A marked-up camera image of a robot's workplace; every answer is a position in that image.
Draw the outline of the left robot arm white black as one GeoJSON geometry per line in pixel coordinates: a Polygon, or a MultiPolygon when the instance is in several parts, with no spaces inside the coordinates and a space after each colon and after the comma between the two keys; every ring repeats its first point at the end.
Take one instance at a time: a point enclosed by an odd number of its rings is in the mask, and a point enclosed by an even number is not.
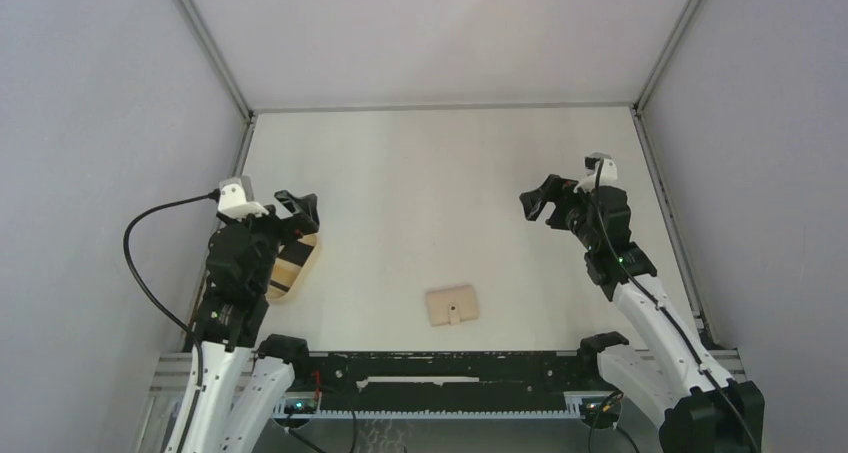
{"type": "Polygon", "coordinates": [[[192,363],[167,452],[250,452],[286,389],[311,380],[311,361],[296,352],[262,353],[244,392],[236,387],[267,313],[266,292],[282,247],[320,229],[318,198],[275,193],[273,206],[220,212],[224,225],[209,239],[207,291],[192,329],[192,363]]]}

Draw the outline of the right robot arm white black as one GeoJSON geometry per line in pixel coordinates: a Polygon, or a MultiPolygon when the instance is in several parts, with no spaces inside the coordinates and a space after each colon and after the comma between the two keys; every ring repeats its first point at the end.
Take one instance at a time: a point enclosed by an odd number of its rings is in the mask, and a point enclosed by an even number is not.
{"type": "Polygon", "coordinates": [[[547,204],[547,225],[572,233],[585,249],[587,273],[633,326],[656,362],[642,363],[617,332],[582,340],[578,375],[584,385],[608,384],[629,398],[658,432],[665,452],[759,452],[765,399],[739,381],[675,311],[657,269],[633,241],[627,193],[596,176],[548,176],[520,194],[528,221],[547,204]]]}

